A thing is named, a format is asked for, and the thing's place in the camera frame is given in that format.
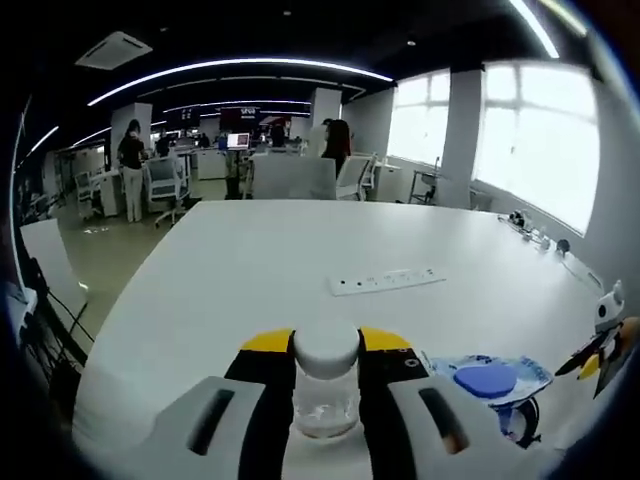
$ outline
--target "white table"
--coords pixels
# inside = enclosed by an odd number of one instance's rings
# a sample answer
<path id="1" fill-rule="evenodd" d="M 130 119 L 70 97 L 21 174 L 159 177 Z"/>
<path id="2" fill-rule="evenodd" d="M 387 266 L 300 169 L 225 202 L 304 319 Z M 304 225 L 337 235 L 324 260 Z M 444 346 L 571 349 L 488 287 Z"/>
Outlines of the white table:
<path id="1" fill-rule="evenodd" d="M 447 281 L 334 297 L 328 278 L 424 267 Z M 222 376 L 254 334 L 343 317 L 431 356 L 528 355 L 552 371 L 594 331 L 600 293 L 488 213 L 331 201 L 200 202 L 160 242 L 91 351 L 74 438 L 141 441 L 155 415 Z"/>
<path id="2" fill-rule="evenodd" d="M 126 208 L 120 171 L 112 169 L 91 177 L 91 189 L 100 191 L 105 217 L 115 217 Z"/>
<path id="3" fill-rule="evenodd" d="M 220 179 L 227 175 L 227 161 L 224 152 L 217 148 L 197 150 L 198 180 Z"/>

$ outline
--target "clear glass jar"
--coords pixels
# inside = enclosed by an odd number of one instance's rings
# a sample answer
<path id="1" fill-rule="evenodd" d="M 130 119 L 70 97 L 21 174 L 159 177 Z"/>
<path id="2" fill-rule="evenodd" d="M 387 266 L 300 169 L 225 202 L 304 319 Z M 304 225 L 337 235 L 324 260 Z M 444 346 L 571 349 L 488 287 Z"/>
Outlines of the clear glass jar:
<path id="1" fill-rule="evenodd" d="M 344 322 L 296 330 L 293 423 L 304 435 L 336 437 L 358 423 L 359 342 L 357 329 Z"/>

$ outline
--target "woman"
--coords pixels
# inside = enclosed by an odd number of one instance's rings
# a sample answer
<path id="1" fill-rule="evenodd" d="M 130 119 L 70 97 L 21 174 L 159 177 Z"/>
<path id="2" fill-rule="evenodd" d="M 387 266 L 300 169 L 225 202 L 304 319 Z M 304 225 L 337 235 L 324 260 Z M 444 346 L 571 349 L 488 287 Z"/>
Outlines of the woman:
<path id="1" fill-rule="evenodd" d="M 142 220 L 142 163 L 145 158 L 144 143 L 140 140 L 140 122 L 129 122 L 127 132 L 118 146 L 118 158 L 124 177 L 124 193 L 127 197 L 129 223 Z"/>
<path id="2" fill-rule="evenodd" d="M 349 155 L 351 155 L 349 124 L 344 120 L 332 120 L 327 127 L 327 148 L 322 156 L 336 161 L 336 178 Z"/>

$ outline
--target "computer monitor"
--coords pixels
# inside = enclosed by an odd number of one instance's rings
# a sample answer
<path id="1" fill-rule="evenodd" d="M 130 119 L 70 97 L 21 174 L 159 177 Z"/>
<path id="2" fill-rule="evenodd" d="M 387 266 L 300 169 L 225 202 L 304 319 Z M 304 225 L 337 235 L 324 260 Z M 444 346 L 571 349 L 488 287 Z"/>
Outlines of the computer monitor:
<path id="1" fill-rule="evenodd" d="M 229 150 L 249 150 L 250 141 L 250 133 L 230 133 L 227 138 L 227 148 Z"/>

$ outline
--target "person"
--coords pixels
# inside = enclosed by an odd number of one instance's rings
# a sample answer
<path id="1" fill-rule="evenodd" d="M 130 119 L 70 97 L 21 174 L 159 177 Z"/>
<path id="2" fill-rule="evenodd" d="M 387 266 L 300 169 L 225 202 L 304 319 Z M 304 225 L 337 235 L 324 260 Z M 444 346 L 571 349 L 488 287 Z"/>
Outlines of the person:
<path id="1" fill-rule="evenodd" d="M 211 146 L 209 137 L 207 137 L 204 133 L 200 135 L 200 141 L 198 142 L 198 146 L 200 148 L 209 148 Z"/>
<path id="2" fill-rule="evenodd" d="M 167 136 L 167 132 L 164 130 L 156 142 L 156 153 L 159 157 L 166 157 L 169 155 L 169 137 Z"/>
<path id="3" fill-rule="evenodd" d="M 336 161 L 336 178 L 349 155 L 351 155 L 349 124 L 344 120 L 333 120 L 327 128 L 327 147 L 322 157 L 333 158 Z"/>
<path id="4" fill-rule="evenodd" d="M 127 197 L 127 219 L 129 223 L 142 220 L 142 163 L 146 156 L 144 143 L 140 140 L 140 122 L 135 118 L 129 122 L 127 132 L 118 146 L 118 156 L 124 176 L 124 193 Z"/>
<path id="5" fill-rule="evenodd" d="M 330 118 L 325 118 L 320 125 L 309 130 L 309 144 L 307 145 L 307 157 L 320 157 L 326 148 L 327 128 L 331 123 Z"/>
<path id="6" fill-rule="evenodd" d="M 282 125 L 274 125 L 271 129 L 271 143 L 274 148 L 284 147 L 284 127 Z"/>

